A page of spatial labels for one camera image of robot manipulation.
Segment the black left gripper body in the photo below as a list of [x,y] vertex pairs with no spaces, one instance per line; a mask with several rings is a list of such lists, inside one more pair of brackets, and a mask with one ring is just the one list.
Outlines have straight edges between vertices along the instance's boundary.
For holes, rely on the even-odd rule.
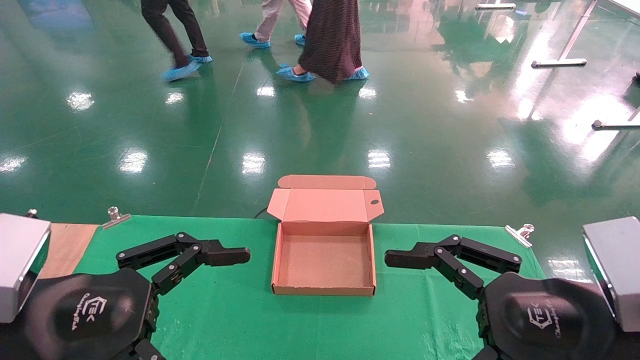
[[3,360],[112,360],[158,318],[151,283],[134,269],[37,281],[14,321],[0,329]]

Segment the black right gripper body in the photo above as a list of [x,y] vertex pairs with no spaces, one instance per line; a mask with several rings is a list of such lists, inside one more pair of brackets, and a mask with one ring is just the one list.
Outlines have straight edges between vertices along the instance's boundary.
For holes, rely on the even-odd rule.
[[618,332],[598,285],[514,272],[483,289],[477,321],[499,360],[603,360]]

